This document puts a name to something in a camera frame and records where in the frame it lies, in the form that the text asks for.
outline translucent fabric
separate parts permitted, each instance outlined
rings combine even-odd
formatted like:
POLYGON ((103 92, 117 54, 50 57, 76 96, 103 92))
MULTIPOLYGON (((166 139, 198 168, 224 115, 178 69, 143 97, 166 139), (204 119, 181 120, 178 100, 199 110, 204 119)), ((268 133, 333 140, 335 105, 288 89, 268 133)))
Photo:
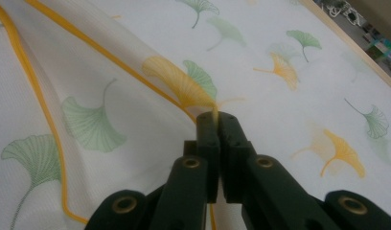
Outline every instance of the translucent fabric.
MULTIPOLYGON (((0 229, 83 229, 110 194, 152 192, 209 110, 309 194, 391 215, 391 80, 323 16, 293 0, 0 0, 0 229)), ((245 228, 222 195, 212 210, 207 229, 245 228)))

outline yellow edge trim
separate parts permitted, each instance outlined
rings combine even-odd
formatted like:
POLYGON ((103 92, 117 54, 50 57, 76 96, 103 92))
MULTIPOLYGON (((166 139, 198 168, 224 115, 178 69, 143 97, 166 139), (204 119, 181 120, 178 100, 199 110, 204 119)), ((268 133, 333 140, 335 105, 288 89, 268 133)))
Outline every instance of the yellow edge trim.
POLYGON ((132 68, 130 68, 128 65, 126 65, 123 61, 121 61, 116 56, 112 55, 109 51, 107 51, 103 46, 101 46, 99 43, 97 43, 94 39, 80 31, 76 26, 74 26, 72 23, 67 21, 64 17, 53 11, 52 9, 46 7, 44 4, 40 3, 37 0, 25 0, 27 3, 29 3, 31 6, 36 8, 38 11, 45 14, 47 17, 52 19, 54 22, 56 22, 60 27, 62 27, 64 30, 68 31, 70 34, 78 37, 85 43, 87 43, 89 46, 103 54, 106 58, 114 62, 116 65, 121 67, 123 70, 128 72, 131 76, 133 76, 135 79, 152 89, 154 92, 171 102, 172 104, 176 105, 178 108, 180 108, 184 113, 186 113, 190 119, 192 119, 193 122, 196 121, 194 116, 192 116, 182 105, 180 105, 177 101, 175 101, 173 98, 171 98, 169 95, 164 93, 162 90, 156 88, 154 85, 152 85, 150 82, 145 80, 144 77, 142 77, 139 73, 134 71, 132 68))
POLYGON ((58 149, 58 158, 60 161, 60 168, 61 168, 61 205, 62 205, 63 211, 71 219, 77 220, 82 223, 87 223, 87 219, 73 214, 67 206, 67 178, 65 176, 65 163, 64 163, 63 148, 61 146, 58 131, 56 130, 55 122, 53 121, 52 115, 49 111, 49 107, 47 106, 47 104, 44 100, 44 96, 43 96, 42 90, 39 86, 37 77, 35 75, 34 68, 32 67, 32 65, 28 59, 28 56, 26 55, 25 50, 22 47, 19 34, 18 34, 13 22, 11 21, 10 17, 7 15, 7 13, 4 11, 4 9, 1 8, 1 6, 0 6, 0 20, 4 24, 5 29, 7 30, 11 45, 13 47, 13 50, 15 51, 23 69, 25 70, 26 75, 28 76, 28 80, 32 85, 32 88, 37 96, 37 99, 38 99, 40 106, 43 110, 43 113, 46 117, 46 120, 47 120, 47 123, 50 127, 50 130, 52 131, 53 136, 55 137, 55 140, 56 140, 57 149, 58 149))
POLYGON ((214 215, 214 206, 210 204, 210 219, 211 219, 211 230, 217 230, 216 227, 216 216, 214 215))
POLYGON ((312 0, 299 0, 300 3, 311 11, 318 19, 338 35, 351 49, 368 64, 379 77, 391 87, 391 77, 384 72, 366 53, 312 0))

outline green ginkgo leaf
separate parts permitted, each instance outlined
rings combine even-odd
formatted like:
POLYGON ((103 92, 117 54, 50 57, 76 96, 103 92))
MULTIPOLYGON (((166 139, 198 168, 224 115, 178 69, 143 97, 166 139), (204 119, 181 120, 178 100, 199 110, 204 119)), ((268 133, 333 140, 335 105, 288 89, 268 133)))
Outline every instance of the green ginkgo leaf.
POLYGON ((304 58, 306 59, 307 62, 309 62, 309 60, 306 57, 306 53, 304 52, 304 48, 306 48, 308 46, 312 46, 312 47, 316 47, 318 49, 322 49, 320 42, 309 33, 304 33, 301 31, 287 31, 287 35, 294 37, 298 42, 300 42, 301 46, 303 47, 304 58))
POLYGON ((288 0, 290 4, 292 5, 301 5, 300 1, 299 0, 288 0))
POLYGON ((358 57, 354 52, 347 51, 341 54, 342 58, 346 60, 347 63, 350 63, 356 71, 355 77, 352 79, 354 82, 357 79, 357 73, 367 73, 369 66, 363 61, 362 58, 358 57))
POLYGON ((184 60, 184 65, 187 67, 187 74, 201 86, 204 91, 210 95, 212 99, 216 99, 217 88, 214 86, 211 77, 197 64, 190 60, 184 60))
POLYGON ((61 180, 58 146, 53 135, 30 136, 7 145, 1 158, 15 159, 31 177, 31 186, 20 200, 12 218, 11 229, 14 229, 19 211, 29 193, 42 183, 61 180))
POLYGON ((294 57, 300 57, 301 54, 293 47, 286 43, 274 43, 267 48, 267 52, 275 53, 281 56, 285 61, 290 62, 294 57))
POLYGON ((193 29, 195 28, 196 24, 198 23, 199 20, 199 14, 201 12, 213 12, 215 14, 219 14, 219 9, 214 6, 212 3, 210 3, 207 0, 176 0, 177 2, 182 2, 193 8, 196 12, 196 21, 194 26, 192 27, 193 29))
POLYGON ((224 39, 232 39, 240 43, 241 46, 246 46, 246 42, 243 40, 241 32, 229 22, 217 16, 209 18, 207 22, 216 27, 220 33, 220 40, 218 43, 209 48, 207 51, 216 48, 224 39))
POLYGON ((109 122, 104 102, 98 108, 87 108, 77 104, 73 97, 69 97, 63 102, 61 109, 63 110, 67 131, 86 150, 110 152, 121 146, 127 139, 124 135, 118 133, 109 122))
POLYGON ((355 107, 353 107, 348 100, 345 99, 345 102, 348 103, 356 112, 360 113, 365 117, 368 125, 369 131, 368 135, 374 139, 380 138, 387 134, 387 129, 389 128, 389 123, 387 122, 384 114, 372 104, 372 111, 370 113, 361 113, 355 107))

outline ginkgo leaf print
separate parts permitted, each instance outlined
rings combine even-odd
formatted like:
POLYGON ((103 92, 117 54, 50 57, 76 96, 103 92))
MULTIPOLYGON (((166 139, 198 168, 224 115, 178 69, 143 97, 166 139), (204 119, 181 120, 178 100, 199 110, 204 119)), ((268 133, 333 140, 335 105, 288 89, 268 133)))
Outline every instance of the ginkgo leaf print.
POLYGON ((304 52, 304 49, 306 47, 311 46, 316 47, 318 49, 322 49, 320 42, 309 33, 304 33, 301 31, 287 31, 287 35, 294 37, 298 42, 300 42, 301 46, 303 47, 303 55, 306 59, 306 62, 309 62, 306 53, 304 52))
POLYGON ((347 104, 356 112, 360 113, 363 117, 365 117, 369 125, 368 135, 370 137, 377 139, 387 134, 389 123, 387 122, 387 119, 384 114, 375 105, 372 104, 372 111, 366 114, 361 113, 359 110, 353 107, 348 102, 348 100, 345 99, 345 102, 347 102, 347 104))
POLYGON ((214 86, 211 77, 197 64, 190 60, 184 60, 184 65, 187 67, 187 74, 204 89, 204 91, 215 100, 217 96, 217 88, 214 86))
POLYGON ((343 138, 338 137, 328 129, 316 124, 311 124, 310 130, 312 138, 311 144, 308 147, 299 149, 293 153, 291 156, 292 158, 304 151, 312 151, 325 162, 325 165, 320 173, 321 176, 324 175, 325 170, 328 168, 330 168, 330 170, 338 169, 336 167, 331 167, 331 163, 335 160, 340 160, 352 166, 359 177, 363 177, 365 175, 365 170, 358 160, 357 153, 343 138))
POLYGON ((274 43, 267 49, 269 53, 275 53, 281 56, 285 61, 290 62, 294 57, 300 57, 301 54, 293 47, 286 43, 274 43))
POLYGON ((67 98, 61 106, 67 131, 86 150, 110 152, 121 146, 127 139, 114 129, 106 116, 104 95, 111 83, 105 88, 103 104, 98 108, 83 107, 73 97, 67 98))
POLYGON ((196 27, 196 24, 198 23, 199 20, 199 14, 201 12, 213 12, 215 14, 219 14, 219 9, 214 6, 214 4, 210 3, 207 0, 176 0, 177 2, 182 2, 193 8, 196 12, 196 20, 195 24, 192 27, 193 29, 196 27))
POLYGON ((7 145, 1 154, 2 159, 15 159, 31 177, 31 186, 21 198, 12 218, 14 228, 19 211, 30 192, 38 185, 61 180, 58 147, 53 135, 30 136, 7 145))
POLYGON ((209 18, 207 22, 216 27, 220 34, 220 40, 207 51, 211 51, 219 46, 224 39, 232 39, 240 43, 241 46, 246 46, 246 42, 243 40, 241 32, 229 22, 217 16, 209 18))
POLYGON ((287 86, 290 90, 296 90, 297 88, 297 73, 294 68, 286 61, 283 57, 278 54, 270 53, 270 56, 273 59, 274 67, 273 71, 254 68, 255 71, 260 71, 264 73, 271 73, 281 77, 287 83, 287 86))
POLYGON ((217 107, 215 100, 195 80, 164 57, 147 58, 142 64, 142 71, 168 85, 184 107, 217 107))
POLYGON ((365 176, 365 169, 363 168, 362 164, 360 163, 357 157, 357 152, 354 149, 352 149, 343 138, 336 136, 329 130, 325 129, 324 134, 327 135, 333 142, 333 145, 335 147, 335 156, 329 159, 327 163, 324 165, 323 169, 321 170, 321 176, 324 175, 326 168, 334 160, 344 161, 345 163, 351 165, 356 170, 356 173, 359 175, 359 177, 365 176))

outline hole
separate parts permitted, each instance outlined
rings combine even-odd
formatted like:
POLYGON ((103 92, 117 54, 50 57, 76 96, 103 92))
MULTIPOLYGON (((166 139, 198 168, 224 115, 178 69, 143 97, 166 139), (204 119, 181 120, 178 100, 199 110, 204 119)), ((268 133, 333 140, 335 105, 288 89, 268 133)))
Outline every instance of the hole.
POLYGON ((338 203, 344 209, 348 210, 353 214, 365 215, 366 213, 368 213, 368 209, 366 208, 366 206, 354 198, 342 196, 339 198, 338 203))
POLYGON ((309 230, 322 230, 323 229, 321 223, 315 219, 306 219, 304 226, 309 230))
POLYGON ((125 214, 134 210, 137 205, 135 197, 123 196, 114 201, 112 204, 112 210, 117 214, 125 214))
POLYGON ((184 230, 184 223, 181 220, 173 220, 167 230, 184 230))
POLYGON ((258 163, 258 165, 263 168, 270 168, 273 166, 273 162, 271 160, 263 157, 258 158, 256 163, 258 163))
POLYGON ((193 158, 185 159, 183 162, 184 166, 190 169, 197 168, 199 166, 199 161, 193 158))

